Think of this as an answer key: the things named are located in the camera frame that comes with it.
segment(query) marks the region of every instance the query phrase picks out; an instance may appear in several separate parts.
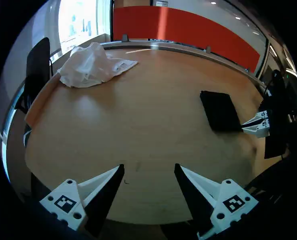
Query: wooden table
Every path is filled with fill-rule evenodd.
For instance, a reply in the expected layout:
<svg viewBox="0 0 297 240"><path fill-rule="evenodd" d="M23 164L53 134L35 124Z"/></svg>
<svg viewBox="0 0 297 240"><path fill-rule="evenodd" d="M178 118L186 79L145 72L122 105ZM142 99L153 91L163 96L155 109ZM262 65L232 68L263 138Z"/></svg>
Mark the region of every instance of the wooden table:
<svg viewBox="0 0 297 240"><path fill-rule="evenodd" d="M245 122L262 100L247 77L186 54L129 51L107 52L137 60L135 67L90 88L60 83L39 112L26 163L48 188L67 178L82 182L125 164L108 218L165 224L191 219L175 163L214 181L232 178L242 186L270 165L263 165L264 138L214 133L199 98L201 90L230 94Z"/></svg>

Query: black cable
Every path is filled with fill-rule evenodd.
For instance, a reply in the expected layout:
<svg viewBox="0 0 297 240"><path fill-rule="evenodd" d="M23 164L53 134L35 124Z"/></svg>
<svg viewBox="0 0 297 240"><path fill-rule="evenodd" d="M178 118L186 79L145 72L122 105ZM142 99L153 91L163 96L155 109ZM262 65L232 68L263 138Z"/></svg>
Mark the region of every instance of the black cable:
<svg viewBox="0 0 297 240"><path fill-rule="evenodd" d="M264 90L264 96L266 94L267 88L269 87L269 85L272 83L273 78L269 81L269 83L266 85L265 90Z"/></svg>
<svg viewBox="0 0 297 240"><path fill-rule="evenodd" d="M51 62L51 74L53 76L53 64L52 64L52 60L50 59L50 62Z"/></svg>

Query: white cloth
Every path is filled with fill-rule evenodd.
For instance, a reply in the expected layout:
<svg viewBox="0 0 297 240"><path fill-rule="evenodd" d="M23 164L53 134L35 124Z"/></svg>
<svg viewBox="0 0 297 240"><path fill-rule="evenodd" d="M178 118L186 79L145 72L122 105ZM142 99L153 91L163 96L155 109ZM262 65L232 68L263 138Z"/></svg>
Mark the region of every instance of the white cloth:
<svg viewBox="0 0 297 240"><path fill-rule="evenodd" d="M58 70L60 81L69 87L87 88L108 82L137 64L107 56L102 45L92 42L89 47L74 47L69 59Z"/></svg>

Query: orange panel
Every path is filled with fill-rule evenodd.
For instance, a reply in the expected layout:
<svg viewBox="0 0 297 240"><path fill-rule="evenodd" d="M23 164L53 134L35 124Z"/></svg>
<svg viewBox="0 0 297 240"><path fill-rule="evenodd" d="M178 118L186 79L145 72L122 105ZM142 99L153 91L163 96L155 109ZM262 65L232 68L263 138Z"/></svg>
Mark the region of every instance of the orange panel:
<svg viewBox="0 0 297 240"><path fill-rule="evenodd" d="M190 12L156 6L114 9L113 36L155 38L181 42L211 51L255 71L260 55L246 41L218 23Z"/></svg>

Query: office chair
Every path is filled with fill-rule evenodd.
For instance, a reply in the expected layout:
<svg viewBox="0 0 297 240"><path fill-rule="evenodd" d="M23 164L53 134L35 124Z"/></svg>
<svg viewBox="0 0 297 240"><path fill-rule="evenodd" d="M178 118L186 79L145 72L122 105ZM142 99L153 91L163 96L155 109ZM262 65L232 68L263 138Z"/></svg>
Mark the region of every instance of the office chair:
<svg viewBox="0 0 297 240"><path fill-rule="evenodd" d="M27 56L24 91L15 104L15 109L21 110L24 114L27 113L38 93L50 79L49 62L50 41L48 38L43 38L35 45L35 47L29 52ZM30 126L25 126L23 136L25 147L27 145L31 130L32 129Z"/></svg>

